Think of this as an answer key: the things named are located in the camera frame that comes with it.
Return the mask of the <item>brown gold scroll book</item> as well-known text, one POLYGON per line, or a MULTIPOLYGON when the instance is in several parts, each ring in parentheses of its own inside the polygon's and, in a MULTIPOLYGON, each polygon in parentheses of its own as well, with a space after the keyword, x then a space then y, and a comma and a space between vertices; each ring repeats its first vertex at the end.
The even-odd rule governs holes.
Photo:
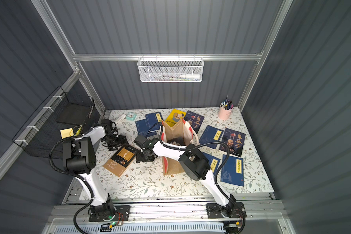
POLYGON ((131 145, 124 145, 108 159, 103 168, 117 177, 121 177, 135 159, 136 153, 137 148, 131 145))

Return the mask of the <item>jute canvas bag red trim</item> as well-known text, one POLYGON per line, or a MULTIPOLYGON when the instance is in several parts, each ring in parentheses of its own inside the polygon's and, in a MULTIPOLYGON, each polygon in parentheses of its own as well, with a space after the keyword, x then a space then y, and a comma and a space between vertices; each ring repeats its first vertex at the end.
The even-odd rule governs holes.
MULTIPOLYGON (((189 144, 198 145, 199 137, 191 126, 190 121, 184 119, 177 122, 173 127, 162 121, 164 127, 161 139, 163 142, 176 146, 188 146, 189 144)), ((184 170, 179 162, 169 158, 162 158, 163 174, 175 175, 183 173, 184 170)))

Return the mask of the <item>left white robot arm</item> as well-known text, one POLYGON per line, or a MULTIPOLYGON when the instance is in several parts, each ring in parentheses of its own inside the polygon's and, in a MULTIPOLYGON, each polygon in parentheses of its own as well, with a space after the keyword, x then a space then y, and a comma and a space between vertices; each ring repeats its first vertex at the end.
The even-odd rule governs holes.
POLYGON ((84 134, 69 136, 59 140, 52 148, 48 156, 51 167, 64 175, 75 177, 83 186, 89 196, 89 221, 125 221, 128 219, 129 206, 116 208, 113 201, 102 187, 96 172, 96 152, 101 141, 107 143, 112 149, 112 140, 119 132, 115 122, 109 119, 101 121, 101 125, 90 128, 84 134), (63 168, 58 168, 53 162, 53 153, 62 146, 63 168))

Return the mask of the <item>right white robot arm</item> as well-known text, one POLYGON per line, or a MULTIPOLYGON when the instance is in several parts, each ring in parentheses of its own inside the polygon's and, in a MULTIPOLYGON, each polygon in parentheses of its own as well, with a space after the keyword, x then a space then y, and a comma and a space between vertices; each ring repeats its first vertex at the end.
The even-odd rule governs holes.
POLYGON ((163 130, 164 128, 161 127, 158 138, 149 139, 143 135, 139 135, 135 138, 134 143, 140 148, 144 155, 144 159, 139 159, 139 161, 144 162, 146 159, 156 156, 178 161, 187 176, 194 181, 201 182, 215 199, 214 203, 208 203, 206 205, 209 219, 238 218, 244 221, 247 214, 243 203, 237 202, 232 194, 226 192, 218 185, 217 178, 211 171, 208 159, 199 150, 199 148, 210 144, 226 144, 220 141, 213 141, 197 146, 193 144, 189 144, 188 146, 176 146, 163 141, 165 139, 165 137, 162 136, 163 130))

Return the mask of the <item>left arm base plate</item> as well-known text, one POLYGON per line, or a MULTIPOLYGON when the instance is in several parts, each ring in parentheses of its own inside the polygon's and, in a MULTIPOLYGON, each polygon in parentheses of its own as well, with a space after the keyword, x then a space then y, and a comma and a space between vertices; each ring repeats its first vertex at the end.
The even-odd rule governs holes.
POLYGON ((88 210, 90 222, 109 222, 109 221, 128 221, 131 206, 119 205, 119 206, 90 206, 88 210))

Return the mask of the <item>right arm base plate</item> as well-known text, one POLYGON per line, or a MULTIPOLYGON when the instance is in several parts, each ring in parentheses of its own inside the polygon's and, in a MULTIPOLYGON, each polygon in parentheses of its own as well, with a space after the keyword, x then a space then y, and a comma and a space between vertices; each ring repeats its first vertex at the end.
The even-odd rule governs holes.
POLYGON ((217 203, 207 203, 206 211, 209 219, 247 217, 244 204, 241 202, 228 203, 226 206, 221 206, 217 203))

